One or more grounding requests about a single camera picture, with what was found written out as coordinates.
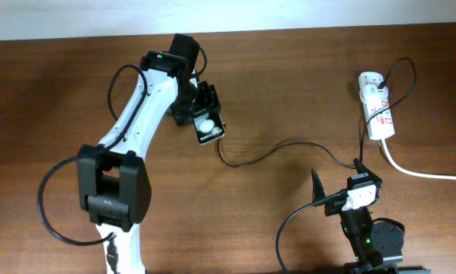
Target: wood grain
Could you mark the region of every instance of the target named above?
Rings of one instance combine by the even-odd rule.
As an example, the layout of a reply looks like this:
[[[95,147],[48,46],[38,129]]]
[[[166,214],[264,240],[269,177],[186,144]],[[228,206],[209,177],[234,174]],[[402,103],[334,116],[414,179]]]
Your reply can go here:
[[[456,174],[456,24],[344,27],[194,36],[209,64],[227,134],[226,158],[242,162],[284,139],[328,147],[350,163],[358,154],[362,116],[357,77],[385,73],[398,57],[417,66],[414,93],[393,111],[388,140],[397,163],[411,170]],[[37,214],[37,187],[56,162],[96,144],[113,125],[106,90],[114,72],[138,63],[172,36],[98,37],[0,42],[0,273],[104,273],[100,247],[70,247],[52,238]],[[118,81],[113,105],[125,106],[136,82]],[[391,100],[410,85],[399,65]],[[407,227],[403,265],[456,272],[456,182],[409,177],[393,169],[375,142],[365,164],[384,180],[374,216]],[[150,272],[276,272],[276,232],[311,199],[311,168],[327,193],[351,170],[316,148],[287,148],[244,169],[221,164],[193,128],[165,118],[148,151],[153,188],[142,223],[142,258]],[[63,234],[98,237],[78,205],[75,167],[46,190],[46,212]],[[312,270],[352,261],[339,218],[308,210],[287,226],[281,250],[289,268]]]

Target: tabletop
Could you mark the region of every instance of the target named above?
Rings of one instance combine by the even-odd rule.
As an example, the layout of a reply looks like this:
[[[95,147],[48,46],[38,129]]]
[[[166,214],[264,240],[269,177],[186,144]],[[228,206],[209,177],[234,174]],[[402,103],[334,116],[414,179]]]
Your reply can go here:
[[[401,166],[456,175],[456,24],[337,27],[193,34],[209,58],[201,80],[215,85],[232,163],[256,158],[284,140],[316,142],[350,164],[359,153],[362,106],[358,76],[385,74],[409,56],[415,91],[392,110],[387,143]],[[107,88],[116,70],[172,35],[0,42],[0,273],[105,273],[102,247],[53,238],[37,211],[37,188],[57,162],[96,145],[114,124]],[[199,57],[197,66],[202,65]],[[113,91],[116,112],[136,84],[124,72]],[[401,63],[390,101],[412,83]],[[406,225],[404,262],[456,273],[456,181],[410,177],[366,140],[364,164],[382,178],[372,216]],[[277,272],[275,236],[284,219],[311,201],[311,169],[326,193],[355,174],[319,148],[287,147],[251,167],[220,162],[192,126],[161,121],[145,161],[151,205],[141,225],[142,259],[152,273]],[[45,209],[71,238],[99,238],[80,210],[75,166],[49,182]],[[280,249],[289,269],[312,271],[355,260],[339,225],[322,208],[290,222]]]

